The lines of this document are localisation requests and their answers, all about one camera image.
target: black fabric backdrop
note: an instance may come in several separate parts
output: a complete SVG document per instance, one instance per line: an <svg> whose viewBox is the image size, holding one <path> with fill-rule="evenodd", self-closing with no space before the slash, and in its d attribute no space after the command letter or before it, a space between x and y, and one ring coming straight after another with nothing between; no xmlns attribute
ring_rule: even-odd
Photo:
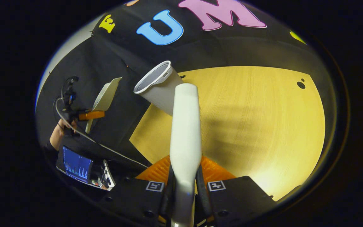
<svg viewBox="0 0 363 227"><path fill-rule="evenodd" d="M310 46L291 37L290 29L284 24L247 4L245 6L267 28L240 26L233 15L233 26L220 22L222 28L204 31L199 18L190 10L178 7L179 2L139 1L132 6L121 5L103 15L92 36L58 63L41 89L36 107L37 133L41 144L48 141L56 125L51 106L66 78L79 76L79 82L74 85L78 93L74 106L91 108L103 85L122 76L106 116L94 121L90 135L98 142L149 165L129 138L150 103L132 90L150 69L170 60L177 72L222 66L267 66L309 74L320 93L325 111L326 146L334 132L337 103L327 69ZM151 22L159 33L168 34L170 28L167 25L153 20L158 12L165 9L183 26L184 32L174 43L158 46L136 31L145 22ZM109 14L115 23L111 33L99 27ZM85 122L79 125L85 128ZM118 155L82 137L65 138L63 144L81 154L118 158Z"/></svg>

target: wooden table surface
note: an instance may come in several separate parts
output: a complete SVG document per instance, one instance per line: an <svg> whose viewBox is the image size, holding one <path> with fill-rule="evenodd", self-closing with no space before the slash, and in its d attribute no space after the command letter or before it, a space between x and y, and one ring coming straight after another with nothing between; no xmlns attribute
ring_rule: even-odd
<svg viewBox="0 0 363 227"><path fill-rule="evenodd" d="M325 133L323 106L309 75L254 66L179 75L199 89L203 155L237 177L250 176L275 201L307 179ZM154 163L169 154L171 123L170 115L150 105L130 141Z"/></svg>

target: colorful foam letter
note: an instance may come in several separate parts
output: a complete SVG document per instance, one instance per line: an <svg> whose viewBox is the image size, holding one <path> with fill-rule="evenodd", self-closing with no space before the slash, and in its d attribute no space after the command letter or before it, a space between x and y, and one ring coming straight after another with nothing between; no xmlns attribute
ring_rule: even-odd
<svg viewBox="0 0 363 227"><path fill-rule="evenodd" d="M137 29L137 34L141 34L156 45L167 45L178 40L183 35L183 27L177 20L169 15L169 10L163 10L154 16L154 20L161 20L172 29L169 35L163 36L151 27L150 22L146 22Z"/></svg>
<svg viewBox="0 0 363 227"><path fill-rule="evenodd" d="M111 33L114 26L116 25L115 23L113 23L113 19L111 19L110 17L111 14L107 15L102 23L99 25L99 27L106 29L108 33Z"/></svg>
<svg viewBox="0 0 363 227"><path fill-rule="evenodd" d="M221 23L213 21L210 16L216 17L223 23L233 26L232 12L238 16L238 24L246 27L267 27L259 21L244 5L236 0L217 0L218 6L202 0L184 0L179 7L192 11L202 22L203 30L211 31L222 27Z"/></svg>

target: monitor screen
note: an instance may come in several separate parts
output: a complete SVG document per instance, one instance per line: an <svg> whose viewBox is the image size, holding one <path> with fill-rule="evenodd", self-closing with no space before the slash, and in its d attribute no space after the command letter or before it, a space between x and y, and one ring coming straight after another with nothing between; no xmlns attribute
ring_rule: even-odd
<svg viewBox="0 0 363 227"><path fill-rule="evenodd" d="M66 174L76 180L89 183L93 161L71 151L65 146L62 147L62 156Z"/></svg>

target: white paper cup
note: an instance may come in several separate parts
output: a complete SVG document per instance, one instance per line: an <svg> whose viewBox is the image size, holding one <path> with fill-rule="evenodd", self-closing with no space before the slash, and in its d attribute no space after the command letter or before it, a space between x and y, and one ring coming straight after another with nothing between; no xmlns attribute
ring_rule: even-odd
<svg viewBox="0 0 363 227"><path fill-rule="evenodd" d="M170 61L164 61L149 71L135 86L134 93L141 95L168 115L173 114L175 88L183 80Z"/></svg>

